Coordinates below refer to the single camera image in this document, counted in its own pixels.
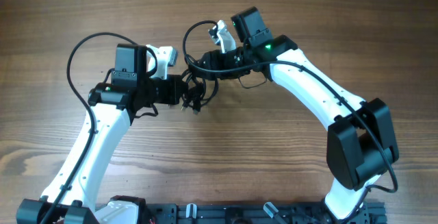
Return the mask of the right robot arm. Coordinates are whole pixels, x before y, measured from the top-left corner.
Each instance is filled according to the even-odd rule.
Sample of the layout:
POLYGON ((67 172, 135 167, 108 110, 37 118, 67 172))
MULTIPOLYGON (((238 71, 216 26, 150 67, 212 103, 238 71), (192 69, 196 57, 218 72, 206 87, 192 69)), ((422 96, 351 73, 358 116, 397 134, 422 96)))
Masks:
POLYGON ((324 198, 324 223, 349 223, 364 213, 367 194, 385 173, 394 175, 399 150, 388 106, 348 92, 315 67, 287 36, 274 37, 257 8, 213 23, 209 35, 215 51, 186 61, 201 79, 237 79, 260 72, 300 100, 327 132, 326 162, 334 181, 324 198))

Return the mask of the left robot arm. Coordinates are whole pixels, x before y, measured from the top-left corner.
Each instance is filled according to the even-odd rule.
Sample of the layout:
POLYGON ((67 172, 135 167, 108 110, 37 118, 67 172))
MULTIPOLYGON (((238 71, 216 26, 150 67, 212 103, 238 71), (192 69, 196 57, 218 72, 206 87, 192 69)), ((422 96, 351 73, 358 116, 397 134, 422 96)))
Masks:
POLYGON ((90 91, 86 118, 67 159, 38 200, 22 201, 17 223, 155 222, 142 198, 116 195, 101 209, 96 199, 115 148, 138 110, 179 103, 185 84, 181 76, 168 74, 176 60, 171 46, 117 46, 111 82, 90 91))

